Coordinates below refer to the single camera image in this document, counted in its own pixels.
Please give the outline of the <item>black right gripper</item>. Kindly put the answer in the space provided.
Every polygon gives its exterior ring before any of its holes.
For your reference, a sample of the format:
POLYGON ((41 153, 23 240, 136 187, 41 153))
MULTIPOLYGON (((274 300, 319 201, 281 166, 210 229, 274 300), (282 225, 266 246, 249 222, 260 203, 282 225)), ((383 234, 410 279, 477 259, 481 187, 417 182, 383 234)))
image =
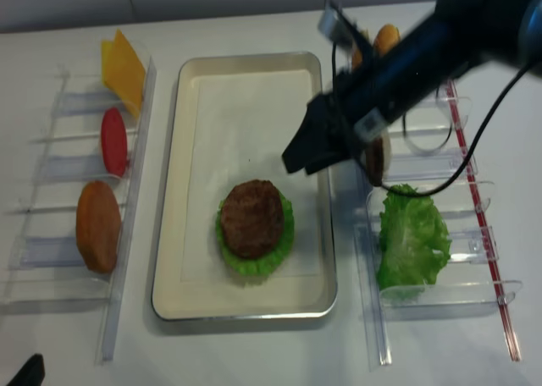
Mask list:
POLYGON ((361 160, 366 146, 353 131, 340 102, 331 94, 319 94, 307 105, 308 125, 302 125, 282 154, 288 174, 304 168, 318 173, 350 157, 361 160))

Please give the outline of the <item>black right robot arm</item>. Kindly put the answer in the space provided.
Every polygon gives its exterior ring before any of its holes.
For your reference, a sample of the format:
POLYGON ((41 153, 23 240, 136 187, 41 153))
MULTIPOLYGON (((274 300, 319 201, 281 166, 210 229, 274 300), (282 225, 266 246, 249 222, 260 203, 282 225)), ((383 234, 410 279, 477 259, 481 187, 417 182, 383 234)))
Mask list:
POLYGON ((541 72, 541 0, 437 0, 434 12, 383 57, 355 27, 360 67, 336 74, 307 105, 282 155, 288 172, 314 174, 358 159, 400 116, 448 79, 495 60, 541 72))

